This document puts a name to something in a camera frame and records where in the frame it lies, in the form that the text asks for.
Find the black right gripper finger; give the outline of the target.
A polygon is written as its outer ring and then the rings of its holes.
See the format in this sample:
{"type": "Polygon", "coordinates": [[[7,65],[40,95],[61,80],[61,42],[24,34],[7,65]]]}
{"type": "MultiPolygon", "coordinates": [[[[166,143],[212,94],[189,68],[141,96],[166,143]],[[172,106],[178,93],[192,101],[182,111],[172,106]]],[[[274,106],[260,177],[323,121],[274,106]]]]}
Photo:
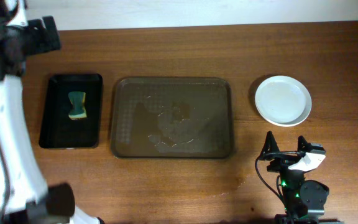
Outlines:
{"type": "Polygon", "coordinates": [[[272,160],[280,152],[273,132],[268,131],[264,146],[260,152],[259,160],[272,160]]]}
{"type": "Polygon", "coordinates": [[[297,151],[310,152],[310,144],[303,136],[298,137],[297,151]]]}

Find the pale green plate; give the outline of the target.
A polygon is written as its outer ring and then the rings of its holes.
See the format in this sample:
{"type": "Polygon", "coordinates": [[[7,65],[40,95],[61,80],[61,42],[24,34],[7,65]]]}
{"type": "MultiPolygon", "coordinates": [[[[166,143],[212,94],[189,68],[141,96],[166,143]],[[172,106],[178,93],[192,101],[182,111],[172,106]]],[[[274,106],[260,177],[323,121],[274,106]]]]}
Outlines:
{"type": "Polygon", "coordinates": [[[311,95],[304,84],[283,75],[265,79],[257,87],[254,100],[261,117],[281,127],[302,123],[312,109],[311,95]]]}

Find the yellow green sponge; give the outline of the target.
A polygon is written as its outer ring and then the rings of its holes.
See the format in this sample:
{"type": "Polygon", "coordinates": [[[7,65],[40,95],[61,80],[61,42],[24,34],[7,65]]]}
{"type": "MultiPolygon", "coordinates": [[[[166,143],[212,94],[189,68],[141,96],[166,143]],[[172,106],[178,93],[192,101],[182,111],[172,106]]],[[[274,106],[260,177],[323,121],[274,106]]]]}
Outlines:
{"type": "Polygon", "coordinates": [[[72,105],[68,117],[71,120],[85,119],[87,118],[85,109],[86,93],[82,91],[71,91],[68,94],[68,98],[72,105]]]}

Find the cream white plate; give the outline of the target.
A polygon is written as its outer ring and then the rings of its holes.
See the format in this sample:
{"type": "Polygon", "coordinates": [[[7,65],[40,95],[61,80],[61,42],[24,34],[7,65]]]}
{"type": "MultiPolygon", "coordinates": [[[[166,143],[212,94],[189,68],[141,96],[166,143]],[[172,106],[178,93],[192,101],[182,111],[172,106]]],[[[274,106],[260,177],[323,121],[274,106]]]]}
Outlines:
{"type": "Polygon", "coordinates": [[[261,117],[271,124],[292,127],[304,122],[311,113],[312,100],[300,94],[257,94],[255,105],[261,117]]]}

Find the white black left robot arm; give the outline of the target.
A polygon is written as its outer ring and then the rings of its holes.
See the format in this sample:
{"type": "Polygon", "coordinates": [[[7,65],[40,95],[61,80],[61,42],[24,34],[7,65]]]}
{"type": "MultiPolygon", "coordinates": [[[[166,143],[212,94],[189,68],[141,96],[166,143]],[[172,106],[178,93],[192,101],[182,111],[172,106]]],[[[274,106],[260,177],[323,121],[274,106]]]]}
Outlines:
{"type": "Polygon", "coordinates": [[[27,130],[22,76],[31,55],[58,50],[53,17],[28,20],[24,0],[0,0],[0,223],[100,223],[79,209],[71,187],[48,186],[27,130]]]}

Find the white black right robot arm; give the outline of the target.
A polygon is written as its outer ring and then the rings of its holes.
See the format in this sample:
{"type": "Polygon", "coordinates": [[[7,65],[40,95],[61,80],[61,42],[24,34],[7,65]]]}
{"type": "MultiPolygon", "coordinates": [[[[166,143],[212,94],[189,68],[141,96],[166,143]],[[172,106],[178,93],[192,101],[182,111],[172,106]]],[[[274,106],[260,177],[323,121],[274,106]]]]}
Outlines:
{"type": "Polygon", "coordinates": [[[264,146],[254,162],[261,182],[273,192],[284,206],[285,213],[275,215],[273,221],[280,224],[321,223],[329,187],[316,180],[305,179],[305,174],[315,170],[326,158],[326,150],[320,144],[310,143],[298,137],[297,150],[281,151],[273,132],[268,131],[264,146]],[[275,187],[262,177],[258,163],[268,161],[267,172],[277,173],[275,187]]]}

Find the brown serving tray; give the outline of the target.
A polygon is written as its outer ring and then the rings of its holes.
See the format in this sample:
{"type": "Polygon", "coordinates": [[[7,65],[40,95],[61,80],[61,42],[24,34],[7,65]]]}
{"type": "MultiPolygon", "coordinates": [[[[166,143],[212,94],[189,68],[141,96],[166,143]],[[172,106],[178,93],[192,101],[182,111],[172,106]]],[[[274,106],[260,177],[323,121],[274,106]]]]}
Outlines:
{"type": "Polygon", "coordinates": [[[132,77],[114,88],[118,158],[225,159],[234,152],[231,86],[214,77],[132,77]]]}

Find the black small tray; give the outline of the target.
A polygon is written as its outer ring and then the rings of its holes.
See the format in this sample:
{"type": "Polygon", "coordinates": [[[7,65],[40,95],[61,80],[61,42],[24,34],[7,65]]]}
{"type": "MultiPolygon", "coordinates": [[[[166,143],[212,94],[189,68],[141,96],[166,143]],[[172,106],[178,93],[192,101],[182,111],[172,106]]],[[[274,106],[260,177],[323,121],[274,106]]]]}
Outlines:
{"type": "Polygon", "coordinates": [[[44,149],[98,146],[102,95],[103,78],[98,73],[50,77],[39,146],[44,149]]]}

